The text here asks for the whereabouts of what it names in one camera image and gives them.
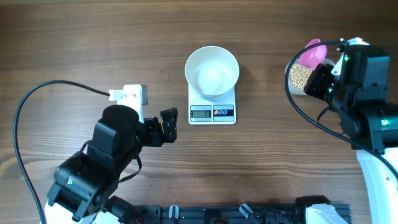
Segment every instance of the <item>clear plastic cup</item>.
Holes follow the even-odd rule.
[[[289,64],[290,64],[290,62],[289,62],[289,63],[286,65],[286,67],[285,67],[285,74],[286,74],[287,67],[289,66]],[[335,66],[335,65],[336,65],[335,62],[333,62],[332,60],[327,59],[327,58],[324,59],[324,61],[323,61],[322,64],[324,64],[324,65],[332,65],[332,66]],[[307,94],[305,94],[304,90],[299,90],[298,88],[296,88],[296,87],[293,86],[293,83],[292,83],[292,81],[290,80],[290,74],[289,74],[288,86],[289,86],[290,93],[293,94],[293,95],[307,95]]]

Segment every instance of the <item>digital scale display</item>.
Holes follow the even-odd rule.
[[[234,121],[233,105],[191,106],[191,122],[226,122]]]
[[[210,112],[209,111],[193,111],[193,117],[194,118],[208,118],[210,117]]]

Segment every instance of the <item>kitchen scale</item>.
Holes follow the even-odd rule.
[[[188,85],[188,120],[193,125],[234,124],[235,87],[216,99],[205,99]]]

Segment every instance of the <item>wood grain surface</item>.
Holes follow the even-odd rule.
[[[145,117],[177,107],[178,139],[145,147],[143,169],[116,195],[133,205],[291,203],[325,195],[370,223],[366,185],[350,145],[306,122],[291,107],[284,69],[314,38],[360,36],[391,55],[389,99],[397,103],[397,1],[151,1],[0,7],[0,223],[38,223],[17,165],[12,125],[24,94],[47,80],[103,91],[148,86]],[[188,56],[206,45],[235,55],[238,121],[188,123]],[[335,46],[330,58],[337,59]],[[316,118],[326,106],[295,97]],[[73,86],[39,89],[19,124],[22,158],[42,205],[53,173],[88,139],[113,102]],[[322,118],[340,130],[336,114]],[[134,172],[136,163],[123,175]]]

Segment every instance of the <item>black cable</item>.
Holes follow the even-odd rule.
[[[318,115],[317,122],[319,123],[319,119],[330,110],[330,106],[327,106],[325,109],[322,110],[322,112]]]
[[[81,149],[79,150],[79,152],[82,153],[82,152],[85,150],[85,148],[86,148],[86,146],[88,145],[88,143],[90,143],[90,142],[91,142],[91,140],[86,141],[86,142],[81,146]]]
[[[14,120],[14,147],[15,147],[15,154],[16,154],[16,157],[17,157],[17,161],[18,161],[19,167],[21,168],[22,174],[25,177],[27,186],[29,187],[30,191],[32,192],[33,199],[36,202],[37,209],[39,210],[40,221],[42,222],[42,224],[46,224],[47,221],[45,219],[44,211],[43,211],[42,205],[40,203],[39,197],[37,196],[36,190],[33,187],[32,182],[29,179],[29,176],[27,175],[24,163],[23,163],[23,161],[21,159],[21,154],[19,152],[19,146],[18,146],[18,134],[17,134],[17,132],[18,132],[19,114],[21,113],[22,106],[24,105],[26,99],[34,91],[36,91],[37,89],[42,88],[43,86],[46,86],[46,85],[51,85],[51,84],[73,85],[73,86],[77,86],[77,87],[80,87],[80,88],[84,88],[84,89],[89,90],[89,91],[93,91],[95,93],[98,93],[98,94],[101,94],[101,95],[104,95],[104,96],[109,96],[109,93],[105,93],[103,91],[95,90],[95,89],[93,89],[91,87],[88,87],[88,86],[85,86],[85,85],[82,85],[82,84],[79,84],[79,83],[65,81],[65,80],[53,80],[53,81],[48,81],[48,82],[41,83],[41,84],[37,85],[36,87],[34,87],[33,89],[31,89],[29,92],[26,93],[26,95],[23,97],[23,99],[19,103],[18,108],[17,108],[17,112],[15,114],[15,120]]]
[[[142,162],[141,162],[141,159],[139,158],[139,156],[137,156],[137,163],[138,163],[138,171],[133,174],[130,174],[126,177],[123,177],[121,180],[119,180],[119,183],[129,180],[129,179],[135,177],[139,173],[139,171],[142,169]]]
[[[392,174],[396,177],[396,179],[398,180],[398,172],[395,170],[395,168],[385,159],[383,158],[380,154],[374,152],[371,149],[368,149],[367,147],[363,146],[362,144],[359,144],[357,142],[352,141],[351,139],[344,137],[343,135],[334,132],[328,128],[326,128],[325,126],[323,126],[322,124],[314,121],[312,118],[310,118],[308,115],[306,115],[300,108],[299,106],[297,106],[297,104],[294,102],[292,95],[290,94],[290,90],[289,90],[289,73],[290,73],[290,69],[292,68],[292,65],[294,64],[294,62],[300,58],[300,56],[302,54],[304,54],[304,52],[314,48],[314,47],[318,47],[321,45],[330,45],[330,44],[344,44],[345,42],[340,41],[340,40],[331,40],[331,41],[324,41],[324,42],[320,42],[317,44],[313,44],[309,47],[304,48],[302,51],[300,51],[293,59],[292,62],[289,63],[289,66],[287,67],[286,73],[285,73],[285,91],[286,91],[286,95],[287,95],[287,99],[289,99],[290,104],[292,104],[293,108],[304,118],[306,119],[308,122],[312,123],[313,125],[315,125],[317,128],[321,129],[322,131],[331,134],[332,136],[339,138],[343,141],[346,141],[350,144],[353,144],[355,146],[360,147],[361,149],[364,149],[366,152],[372,154],[374,157],[378,158],[384,165],[386,165],[388,167],[388,169],[392,172]]]

